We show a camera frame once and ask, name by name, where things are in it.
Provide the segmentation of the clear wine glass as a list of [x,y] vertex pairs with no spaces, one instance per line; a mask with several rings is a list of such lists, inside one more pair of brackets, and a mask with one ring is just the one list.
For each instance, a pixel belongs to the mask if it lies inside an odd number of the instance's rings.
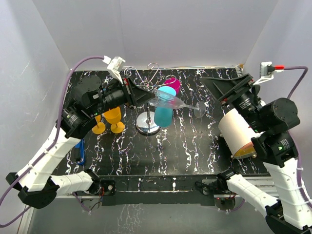
[[153,91],[155,97],[148,101],[148,103],[154,107],[162,107],[167,109],[182,109],[189,108],[194,111],[196,117],[203,117],[206,113],[205,103],[200,101],[195,106],[188,105],[180,98],[166,93],[161,90]]

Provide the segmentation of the blue wine glass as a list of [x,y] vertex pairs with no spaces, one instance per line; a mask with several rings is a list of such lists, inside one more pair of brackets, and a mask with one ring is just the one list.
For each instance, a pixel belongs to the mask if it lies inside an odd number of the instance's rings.
[[[158,88],[158,90],[171,94],[173,96],[176,95],[176,91],[174,88],[170,86],[162,86]],[[173,118],[173,110],[168,108],[156,107],[154,114],[154,122],[157,126],[162,128],[168,127]]]

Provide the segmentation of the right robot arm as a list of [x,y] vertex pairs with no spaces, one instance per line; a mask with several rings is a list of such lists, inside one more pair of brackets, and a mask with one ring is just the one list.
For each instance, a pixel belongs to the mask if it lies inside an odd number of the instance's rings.
[[262,105],[260,87],[245,74],[234,79],[200,80],[213,98],[222,105],[231,104],[258,133],[251,139],[258,158],[271,175],[278,197],[273,197],[228,169],[209,184],[212,191],[235,193],[264,216],[276,234],[309,234],[312,229],[312,202],[301,177],[299,153],[289,130],[300,123],[296,104],[278,98]]

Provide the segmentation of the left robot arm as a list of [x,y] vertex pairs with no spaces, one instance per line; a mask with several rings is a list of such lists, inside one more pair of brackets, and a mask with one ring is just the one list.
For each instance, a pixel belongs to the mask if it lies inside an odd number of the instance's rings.
[[155,97],[151,91],[136,86],[129,78],[113,79],[104,87],[98,76],[82,78],[71,91],[68,105],[61,109],[50,136],[29,163],[17,173],[9,173],[6,181],[18,190],[22,203],[41,209],[57,196],[84,191],[94,195],[101,180],[92,170],[72,175],[53,175],[54,169],[93,127],[96,116],[121,105],[131,109]]

